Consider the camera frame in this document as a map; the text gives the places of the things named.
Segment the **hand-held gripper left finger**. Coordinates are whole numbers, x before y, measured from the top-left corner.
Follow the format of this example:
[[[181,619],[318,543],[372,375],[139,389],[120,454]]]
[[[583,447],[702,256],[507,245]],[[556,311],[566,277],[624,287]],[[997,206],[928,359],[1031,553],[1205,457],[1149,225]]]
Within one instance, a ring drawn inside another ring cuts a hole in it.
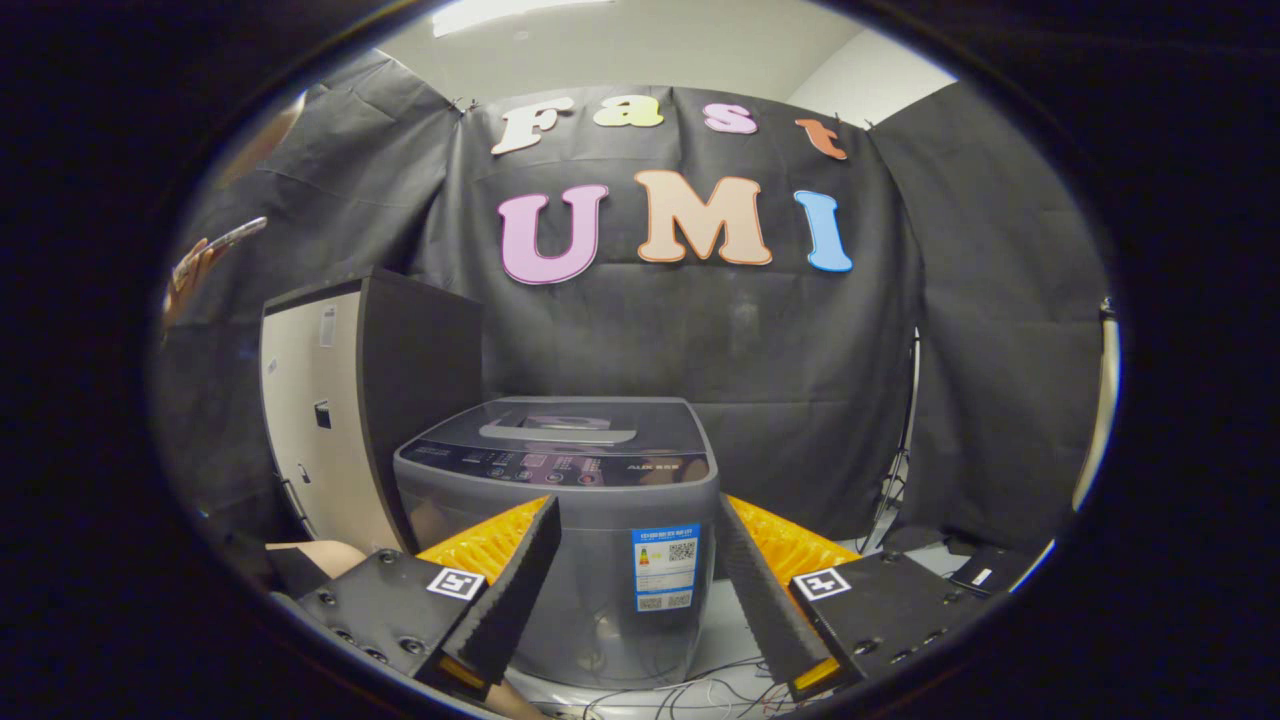
[[[297,601],[297,618],[360,662],[483,701],[499,685],[561,544],[544,495],[419,555],[380,550]]]

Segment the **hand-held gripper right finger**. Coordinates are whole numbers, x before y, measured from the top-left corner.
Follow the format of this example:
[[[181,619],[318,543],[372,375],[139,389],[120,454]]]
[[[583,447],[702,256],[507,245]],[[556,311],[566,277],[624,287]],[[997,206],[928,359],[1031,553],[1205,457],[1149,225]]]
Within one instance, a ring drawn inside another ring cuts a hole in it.
[[[716,536],[771,678],[797,701],[900,674],[969,635],[987,607],[905,553],[854,553],[730,495]]]

